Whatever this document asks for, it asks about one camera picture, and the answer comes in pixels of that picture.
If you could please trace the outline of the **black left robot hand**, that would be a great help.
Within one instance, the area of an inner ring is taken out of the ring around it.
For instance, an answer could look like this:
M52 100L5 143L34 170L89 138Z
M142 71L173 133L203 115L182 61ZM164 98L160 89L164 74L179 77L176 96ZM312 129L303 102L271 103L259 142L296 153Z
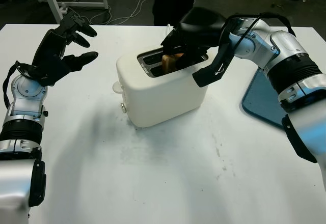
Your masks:
M56 29L47 31L34 55L32 65L39 68L51 58L58 58L70 71L80 71L84 65L95 60L98 53L87 52L78 57L64 55L66 46L72 42L85 48L90 47L90 43L79 33L89 37L97 36L97 32L84 19L73 12L67 13Z

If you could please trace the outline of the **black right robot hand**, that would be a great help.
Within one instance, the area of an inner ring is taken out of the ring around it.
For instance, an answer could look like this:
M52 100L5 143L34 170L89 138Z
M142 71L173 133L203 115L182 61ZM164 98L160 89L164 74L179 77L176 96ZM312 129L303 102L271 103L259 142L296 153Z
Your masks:
M162 41L163 54L176 70L204 61L207 50L219 45L226 18L214 11L194 7Z

